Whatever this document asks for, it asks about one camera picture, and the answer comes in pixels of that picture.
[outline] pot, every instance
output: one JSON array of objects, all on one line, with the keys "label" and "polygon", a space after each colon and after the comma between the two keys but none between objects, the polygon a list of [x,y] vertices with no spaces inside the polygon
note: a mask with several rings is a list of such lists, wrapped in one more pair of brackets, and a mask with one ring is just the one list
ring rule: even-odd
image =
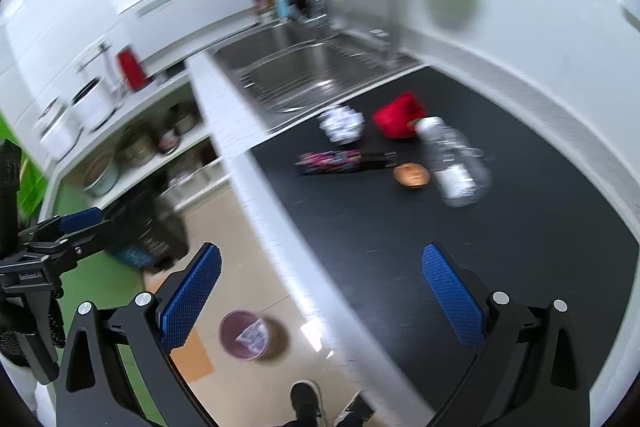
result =
[{"label": "pot", "polygon": [[84,190],[96,198],[104,196],[116,184],[120,169],[113,153],[103,153],[92,160],[84,172]]},{"label": "pot", "polygon": [[169,112],[175,130],[180,136],[187,134],[198,123],[195,111],[184,103],[174,105]]},{"label": "pot", "polygon": [[81,127],[66,103],[54,99],[38,118],[36,132],[40,143],[55,161],[60,161],[73,149]]},{"label": "pot", "polygon": [[132,167],[142,167],[156,157],[154,142],[144,129],[132,127],[125,131],[120,141],[120,153]]},{"label": "pot", "polygon": [[84,128],[95,131],[111,118],[116,100],[100,78],[94,78],[73,97],[71,104]]}]

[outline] black sneaker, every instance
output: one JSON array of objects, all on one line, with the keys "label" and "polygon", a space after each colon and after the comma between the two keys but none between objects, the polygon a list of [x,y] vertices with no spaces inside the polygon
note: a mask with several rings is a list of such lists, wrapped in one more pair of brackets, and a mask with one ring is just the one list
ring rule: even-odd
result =
[{"label": "black sneaker", "polygon": [[320,388],[311,380],[298,380],[291,386],[291,406],[296,412],[296,419],[324,419],[324,409],[320,397]]},{"label": "black sneaker", "polygon": [[358,393],[353,397],[351,403],[342,409],[342,412],[337,416],[334,420],[334,426],[337,426],[342,420],[347,418],[347,416],[353,415],[357,418],[357,424],[362,425],[364,422],[369,420],[373,416],[375,411],[371,408],[371,406],[366,402],[362,393]]}]

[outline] bottle label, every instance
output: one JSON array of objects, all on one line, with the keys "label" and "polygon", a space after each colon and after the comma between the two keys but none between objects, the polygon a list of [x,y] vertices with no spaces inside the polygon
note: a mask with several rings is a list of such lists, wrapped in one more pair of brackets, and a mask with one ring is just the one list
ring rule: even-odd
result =
[{"label": "bottle label", "polygon": [[452,165],[435,173],[446,198],[455,200],[470,196],[476,190],[476,182],[461,164]]}]

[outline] green towel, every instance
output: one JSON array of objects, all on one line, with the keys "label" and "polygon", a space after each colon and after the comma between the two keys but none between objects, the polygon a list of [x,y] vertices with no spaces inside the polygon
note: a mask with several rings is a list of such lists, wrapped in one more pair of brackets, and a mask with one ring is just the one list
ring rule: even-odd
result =
[{"label": "green towel", "polygon": [[[11,129],[0,114],[0,139],[9,139],[20,145]],[[18,192],[18,206],[25,216],[33,216],[44,199],[47,191],[47,179],[40,170],[22,151],[22,168],[20,169],[20,191]]]}]

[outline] trash bin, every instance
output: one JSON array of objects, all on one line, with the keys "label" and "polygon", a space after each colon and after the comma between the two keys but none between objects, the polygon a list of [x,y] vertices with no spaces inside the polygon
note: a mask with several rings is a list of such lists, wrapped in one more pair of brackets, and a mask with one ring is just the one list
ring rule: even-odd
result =
[{"label": "trash bin", "polygon": [[189,252],[182,220],[156,206],[157,191],[150,185],[132,188],[104,211],[119,226],[120,239],[111,254],[122,263],[157,273]]}]

